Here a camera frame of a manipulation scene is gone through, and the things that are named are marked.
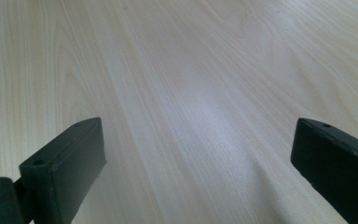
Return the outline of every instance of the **table surface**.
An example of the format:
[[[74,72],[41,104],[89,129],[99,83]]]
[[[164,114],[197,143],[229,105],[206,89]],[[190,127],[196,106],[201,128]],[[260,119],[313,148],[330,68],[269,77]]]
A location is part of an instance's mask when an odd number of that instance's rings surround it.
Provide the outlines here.
[[[0,175],[93,117],[74,223],[345,223],[289,158],[358,137],[358,1],[0,1]]]

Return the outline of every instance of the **black object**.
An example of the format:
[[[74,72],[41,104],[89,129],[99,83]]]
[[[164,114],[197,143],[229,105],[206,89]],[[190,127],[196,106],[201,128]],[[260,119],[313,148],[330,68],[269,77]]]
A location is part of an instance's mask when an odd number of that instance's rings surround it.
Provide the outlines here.
[[[358,223],[358,139],[299,119],[291,162],[349,223]]]
[[[0,177],[0,224],[71,223],[105,164],[101,120],[72,125],[20,165],[15,184]]]

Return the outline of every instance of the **light wood grain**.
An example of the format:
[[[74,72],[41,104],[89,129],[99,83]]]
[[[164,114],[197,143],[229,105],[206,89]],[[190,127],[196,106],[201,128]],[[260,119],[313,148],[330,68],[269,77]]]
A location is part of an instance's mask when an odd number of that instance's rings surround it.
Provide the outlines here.
[[[0,175],[97,116],[74,223],[345,223],[289,157],[358,137],[358,1],[0,1]]]

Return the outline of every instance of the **wooden table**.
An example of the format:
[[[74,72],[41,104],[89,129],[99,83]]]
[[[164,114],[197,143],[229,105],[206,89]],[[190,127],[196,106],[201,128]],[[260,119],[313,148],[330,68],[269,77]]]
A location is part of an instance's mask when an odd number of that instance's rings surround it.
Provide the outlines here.
[[[0,1],[0,175],[101,117],[74,223],[344,223],[289,161],[358,137],[358,1]]]

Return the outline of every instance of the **screw hole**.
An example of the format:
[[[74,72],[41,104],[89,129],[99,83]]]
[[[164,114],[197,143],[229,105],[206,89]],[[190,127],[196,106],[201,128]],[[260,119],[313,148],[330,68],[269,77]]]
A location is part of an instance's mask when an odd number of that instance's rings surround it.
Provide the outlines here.
[[[37,160],[34,162],[34,165],[42,165],[44,162],[42,160]]]

